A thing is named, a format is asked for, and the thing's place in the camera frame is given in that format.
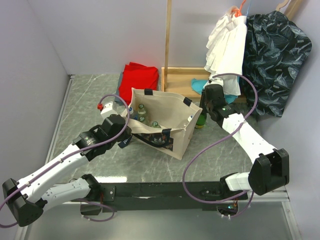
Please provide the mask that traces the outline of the dark green Perrier bottle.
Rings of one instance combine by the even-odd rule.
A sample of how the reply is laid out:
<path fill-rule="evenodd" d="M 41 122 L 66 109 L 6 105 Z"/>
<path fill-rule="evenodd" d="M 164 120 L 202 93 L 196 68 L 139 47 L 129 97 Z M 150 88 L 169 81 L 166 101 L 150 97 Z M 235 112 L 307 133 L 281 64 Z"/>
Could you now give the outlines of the dark green Perrier bottle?
<path fill-rule="evenodd" d="M 196 121 L 195 128 L 202 129 L 206 124 L 206 120 L 207 120 L 207 113 L 202 112 Z"/>

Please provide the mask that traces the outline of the beige canvas tote bag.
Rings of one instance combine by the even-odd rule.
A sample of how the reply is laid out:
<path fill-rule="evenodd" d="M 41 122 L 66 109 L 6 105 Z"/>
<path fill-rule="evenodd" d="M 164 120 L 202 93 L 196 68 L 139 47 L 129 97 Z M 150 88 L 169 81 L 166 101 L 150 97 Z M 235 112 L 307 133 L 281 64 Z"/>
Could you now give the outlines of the beige canvas tote bag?
<path fill-rule="evenodd" d="M 152 89 L 132 89 L 130 107 L 138 110 L 139 104 L 147 109 L 148 125 L 130 119 L 131 133 L 140 142 L 181 160 L 191 141 L 202 108 L 183 95 Z M 191 122 L 187 118 L 193 115 Z M 153 128 L 157 121 L 161 128 Z"/>

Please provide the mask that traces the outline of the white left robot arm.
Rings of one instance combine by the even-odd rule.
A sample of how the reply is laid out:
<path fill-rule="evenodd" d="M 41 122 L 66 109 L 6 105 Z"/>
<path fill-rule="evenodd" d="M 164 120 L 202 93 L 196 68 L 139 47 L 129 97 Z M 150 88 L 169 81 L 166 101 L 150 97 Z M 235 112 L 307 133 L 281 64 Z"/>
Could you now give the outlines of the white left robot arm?
<path fill-rule="evenodd" d="M 112 114 L 102 124 L 80 133 L 62 153 L 34 173 L 18 181 L 12 178 L 5 181 L 2 185 L 4 202 L 0 206 L 7 206 L 16 222 L 0 227 L 28 226 L 46 211 L 70 201 L 106 208 L 114 213 L 111 207 L 102 203 L 101 185 L 91 174 L 85 174 L 70 183 L 55 184 L 70 171 L 127 139 L 131 135 L 128 123 L 128 117 Z"/>

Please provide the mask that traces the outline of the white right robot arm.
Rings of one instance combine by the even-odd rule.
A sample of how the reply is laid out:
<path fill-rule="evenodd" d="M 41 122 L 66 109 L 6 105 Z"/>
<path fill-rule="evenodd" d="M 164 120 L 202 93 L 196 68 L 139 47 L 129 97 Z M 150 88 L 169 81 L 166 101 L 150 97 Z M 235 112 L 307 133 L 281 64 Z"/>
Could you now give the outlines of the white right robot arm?
<path fill-rule="evenodd" d="M 262 196 L 287 185 L 290 181 L 289 154 L 264 140 L 233 105 L 227 104 L 223 87 L 204 87 L 200 106 L 223 130 L 231 134 L 252 162 L 250 172 L 233 173 L 219 187 L 220 196 L 231 199 L 237 191 L 254 191 Z"/>

